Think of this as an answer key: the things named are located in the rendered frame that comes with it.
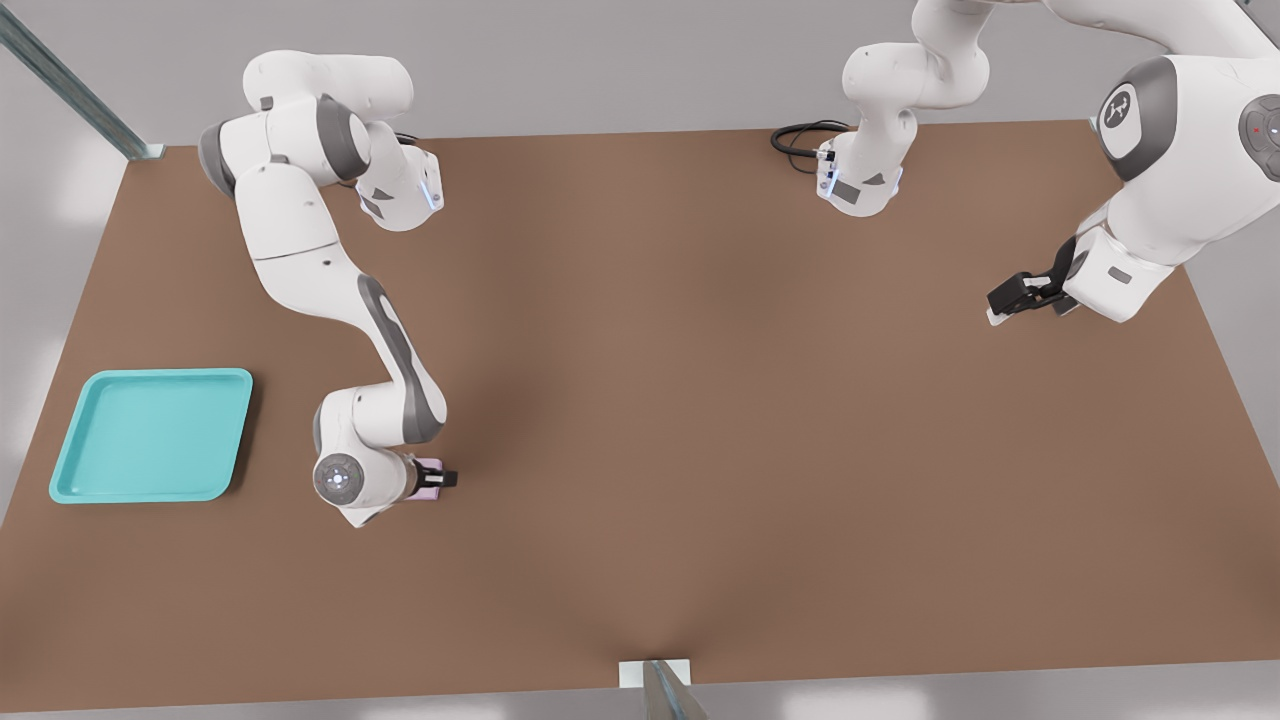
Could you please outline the silver frame post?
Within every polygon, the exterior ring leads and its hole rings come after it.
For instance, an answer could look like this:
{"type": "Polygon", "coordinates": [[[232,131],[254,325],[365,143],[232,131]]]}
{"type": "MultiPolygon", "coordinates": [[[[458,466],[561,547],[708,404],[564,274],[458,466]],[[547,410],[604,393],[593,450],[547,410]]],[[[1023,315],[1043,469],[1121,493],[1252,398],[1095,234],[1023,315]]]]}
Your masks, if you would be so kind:
{"type": "Polygon", "coordinates": [[[643,691],[643,720],[710,720],[691,691],[687,659],[646,659],[618,664],[620,688],[643,691]]]}
{"type": "Polygon", "coordinates": [[[0,0],[0,46],[128,161],[157,160],[166,146],[146,143],[63,60],[0,0]]]}

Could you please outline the pale blue-green tray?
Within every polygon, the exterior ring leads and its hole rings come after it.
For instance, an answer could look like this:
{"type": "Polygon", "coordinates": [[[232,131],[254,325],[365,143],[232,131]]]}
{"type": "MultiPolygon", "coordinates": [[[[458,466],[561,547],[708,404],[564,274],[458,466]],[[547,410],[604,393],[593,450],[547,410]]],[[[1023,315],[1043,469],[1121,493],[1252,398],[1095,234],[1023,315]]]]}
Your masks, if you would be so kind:
{"type": "Polygon", "coordinates": [[[47,492],[58,503],[211,501],[234,475],[253,378],[241,368],[105,370],[81,392],[47,492]]]}

